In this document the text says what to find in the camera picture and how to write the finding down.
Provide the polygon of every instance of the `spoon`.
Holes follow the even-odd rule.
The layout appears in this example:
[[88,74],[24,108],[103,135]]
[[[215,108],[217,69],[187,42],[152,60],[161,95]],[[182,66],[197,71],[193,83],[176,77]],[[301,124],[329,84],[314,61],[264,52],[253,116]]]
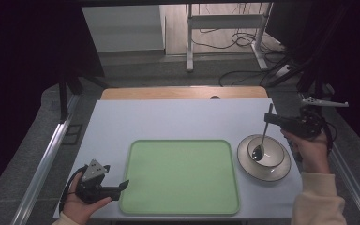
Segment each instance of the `spoon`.
[[[273,111],[273,103],[270,104],[270,108],[268,109],[268,113],[271,113],[271,111]],[[257,145],[255,147],[255,149],[252,152],[252,158],[255,161],[260,161],[262,160],[263,156],[264,156],[264,138],[265,138],[265,133],[267,132],[267,128],[268,128],[268,122],[265,123],[265,128],[264,128],[264,133],[262,134],[262,143]]]

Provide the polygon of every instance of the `sleeve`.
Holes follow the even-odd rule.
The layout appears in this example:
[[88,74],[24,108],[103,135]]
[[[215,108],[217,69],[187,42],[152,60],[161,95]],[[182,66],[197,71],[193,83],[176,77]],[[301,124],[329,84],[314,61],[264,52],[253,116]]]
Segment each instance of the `sleeve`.
[[72,219],[70,219],[63,212],[61,212],[60,218],[56,220],[52,225],[79,225],[79,224],[72,221]]
[[344,199],[336,191],[335,176],[302,172],[303,191],[293,205],[292,225],[347,224]]

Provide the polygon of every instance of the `green placemat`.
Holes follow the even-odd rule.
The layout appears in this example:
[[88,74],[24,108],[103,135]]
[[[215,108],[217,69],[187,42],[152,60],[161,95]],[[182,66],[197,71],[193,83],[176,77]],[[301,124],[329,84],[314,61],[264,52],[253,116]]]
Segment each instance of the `green placemat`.
[[136,141],[120,208],[127,214],[232,215],[239,209],[230,145],[222,140]]

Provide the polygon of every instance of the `white wall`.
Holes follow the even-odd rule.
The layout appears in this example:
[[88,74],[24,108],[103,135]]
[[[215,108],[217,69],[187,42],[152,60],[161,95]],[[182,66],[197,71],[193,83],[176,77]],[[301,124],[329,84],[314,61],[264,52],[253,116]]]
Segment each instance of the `white wall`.
[[98,53],[164,49],[159,6],[82,10]]

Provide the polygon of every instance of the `spoon handle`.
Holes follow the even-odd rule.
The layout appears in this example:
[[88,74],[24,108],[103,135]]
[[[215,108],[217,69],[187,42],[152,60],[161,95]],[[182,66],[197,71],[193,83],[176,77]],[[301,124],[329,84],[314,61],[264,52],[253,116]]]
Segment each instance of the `spoon handle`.
[[[271,113],[272,111],[273,111],[273,103],[270,104],[270,108],[268,109],[268,113]],[[268,128],[268,122],[265,123],[264,133],[262,134],[262,143],[260,144],[261,146],[263,146],[264,138],[265,138],[265,132],[267,132],[267,128]]]

